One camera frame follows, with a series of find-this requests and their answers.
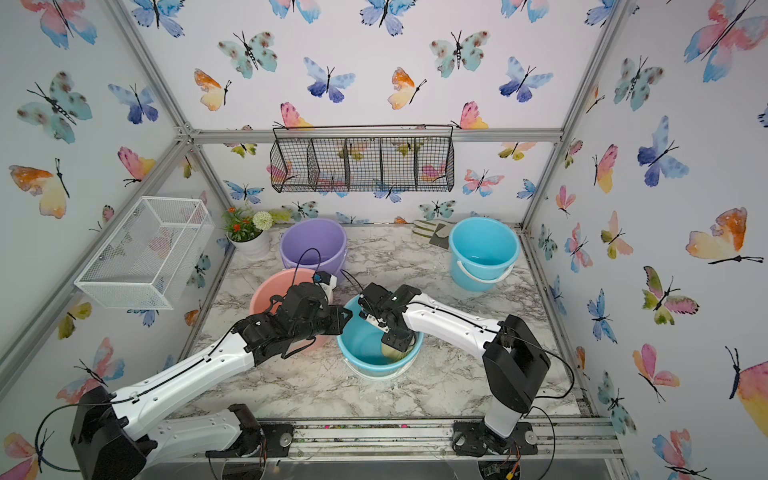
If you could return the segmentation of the pink plastic bucket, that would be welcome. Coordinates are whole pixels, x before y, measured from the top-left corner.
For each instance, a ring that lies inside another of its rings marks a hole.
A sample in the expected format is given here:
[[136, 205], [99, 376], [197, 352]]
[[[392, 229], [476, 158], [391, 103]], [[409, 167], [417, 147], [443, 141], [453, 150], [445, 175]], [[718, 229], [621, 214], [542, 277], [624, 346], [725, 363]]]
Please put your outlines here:
[[[290, 286], [303, 282], [312, 282], [314, 271], [307, 268], [299, 268], [296, 270], [296, 277], [294, 279], [295, 269], [282, 270], [260, 284], [256, 289], [250, 301], [250, 314], [258, 314], [267, 309], [270, 306], [270, 299], [272, 296], [283, 296], [287, 293]], [[330, 336], [317, 335], [314, 344], [309, 346], [304, 352], [312, 352], [319, 350], [331, 340]], [[309, 340], [304, 340], [292, 344], [291, 350], [309, 345]]]

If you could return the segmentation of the yellow microfiber cloth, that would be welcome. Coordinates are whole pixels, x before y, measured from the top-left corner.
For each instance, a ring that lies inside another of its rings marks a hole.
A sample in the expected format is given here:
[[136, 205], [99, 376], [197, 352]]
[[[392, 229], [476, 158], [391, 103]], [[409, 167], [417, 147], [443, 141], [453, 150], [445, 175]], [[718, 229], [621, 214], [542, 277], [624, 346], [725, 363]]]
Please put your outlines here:
[[391, 363], [398, 362], [405, 359], [407, 355], [411, 352], [411, 350], [412, 350], [412, 347], [407, 347], [405, 351], [399, 351], [386, 344], [381, 344], [382, 355], [384, 356], [385, 359], [387, 359]]

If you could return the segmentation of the teal plastic bucket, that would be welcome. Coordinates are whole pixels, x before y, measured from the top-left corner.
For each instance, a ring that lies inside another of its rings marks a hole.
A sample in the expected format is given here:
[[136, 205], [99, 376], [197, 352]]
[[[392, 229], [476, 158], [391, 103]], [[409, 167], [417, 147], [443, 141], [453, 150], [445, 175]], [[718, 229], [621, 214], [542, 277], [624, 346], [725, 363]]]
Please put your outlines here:
[[521, 253], [518, 235], [500, 221], [471, 217], [449, 234], [450, 274], [462, 289], [485, 292], [503, 282]]
[[345, 305], [353, 317], [344, 327], [343, 333], [337, 337], [337, 344], [346, 365], [355, 374], [373, 381], [392, 380], [404, 374], [415, 362], [423, 345], [424, 334], [418, 333], [415, 336], [412, 350], [405, 359], [391, 363], [381, 353], [384, 333], [359, 316], [358, 297], [352, 297]]

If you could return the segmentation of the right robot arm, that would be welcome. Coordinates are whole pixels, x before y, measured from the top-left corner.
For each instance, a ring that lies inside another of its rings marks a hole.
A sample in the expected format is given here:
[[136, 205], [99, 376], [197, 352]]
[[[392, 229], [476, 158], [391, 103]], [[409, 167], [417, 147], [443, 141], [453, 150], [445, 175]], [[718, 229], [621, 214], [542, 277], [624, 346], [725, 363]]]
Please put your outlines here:
[[501, 454], [513, 448], [517, 424], [532, 410], [555, 357], [522, 318], [472, 315], [409, 285], [389, 291], [371, 283], [353, 304], [354, 315], [382, 331], [382, 343], [398, 352], [406, 352], [423, 334], [479, 359], [492, 402], [481, 422], [454, 427], [453, 449], [459, 455], [480, 457], [487, 451]]

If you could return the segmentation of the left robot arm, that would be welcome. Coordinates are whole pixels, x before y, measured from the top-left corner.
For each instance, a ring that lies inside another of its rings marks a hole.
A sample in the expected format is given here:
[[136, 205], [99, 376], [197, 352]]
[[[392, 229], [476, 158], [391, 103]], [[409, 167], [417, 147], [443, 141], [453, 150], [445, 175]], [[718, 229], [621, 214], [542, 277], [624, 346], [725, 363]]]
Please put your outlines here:
[[265, 425], [244, 404], [180, 421], [167, 418], [231, 377], [300, 352], [300, 341], [312, 344], [319, 335], [340, 335], [352, 316], [349, 309], [329, 304], [326, 288], [300, 283], [169, 369], [115, 392], [103, 385], [86, 392], [74, 406], [69, 435], [76, 473], [85, 479], [134, 479], [155, 463], [193, 453], [261, 461], [286, 456], [292, 427]]

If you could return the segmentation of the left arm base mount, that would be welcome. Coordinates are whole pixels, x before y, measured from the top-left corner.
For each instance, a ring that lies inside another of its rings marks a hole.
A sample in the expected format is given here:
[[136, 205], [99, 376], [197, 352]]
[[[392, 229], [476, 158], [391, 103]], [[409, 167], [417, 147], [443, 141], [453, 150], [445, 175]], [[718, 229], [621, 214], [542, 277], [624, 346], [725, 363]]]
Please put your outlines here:
[[258, 458], [269, 460], [286, 458], [293, 443], [294, 426], [288, 423], [267, 423], [245, 428], [235, 442], [224, 450], [208, 450], [211, 459]]

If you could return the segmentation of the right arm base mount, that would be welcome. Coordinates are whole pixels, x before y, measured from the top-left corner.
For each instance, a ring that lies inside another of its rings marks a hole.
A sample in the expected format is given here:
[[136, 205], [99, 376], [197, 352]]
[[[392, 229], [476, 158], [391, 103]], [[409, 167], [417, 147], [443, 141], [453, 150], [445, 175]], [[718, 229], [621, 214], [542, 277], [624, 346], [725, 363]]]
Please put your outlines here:
[[506, 437], [494, 433], [483, 421], [455, 422], [451, 448], [458, 456], [475, 458], [491, 454], [517, 456], [538, 453], [537, 437], [528, 422], [519, 422]]

